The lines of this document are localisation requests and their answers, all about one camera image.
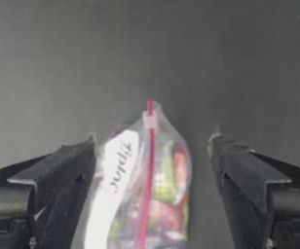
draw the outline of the plastic bag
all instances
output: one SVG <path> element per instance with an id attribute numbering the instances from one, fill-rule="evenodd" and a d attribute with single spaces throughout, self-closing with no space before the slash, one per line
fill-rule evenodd
<path id="1" fill-rule="evenodd" d="M 83 249 L 186 248 L 191 161 L 161 106 L 102 146 Z"/>

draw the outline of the snack inside bag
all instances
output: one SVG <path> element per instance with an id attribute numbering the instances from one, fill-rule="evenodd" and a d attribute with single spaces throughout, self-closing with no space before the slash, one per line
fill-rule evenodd
<path id="1" fill-rule="evenodd" d="M 186 248 L 187 146 L 158 103 L 139 116 L 99 150 L 83 249 Z"/>

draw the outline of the gray wall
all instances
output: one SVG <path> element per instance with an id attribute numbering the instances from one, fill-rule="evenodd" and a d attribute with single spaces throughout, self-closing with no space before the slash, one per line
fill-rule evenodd
<path id="1" fill-rule="evenodd" d="M 0 167 L 102 141 L 149 96 L 194 159 L 189 248 L 233 248 L 206 140 L 300 163 L 300 1 L 0 0 Z"/>

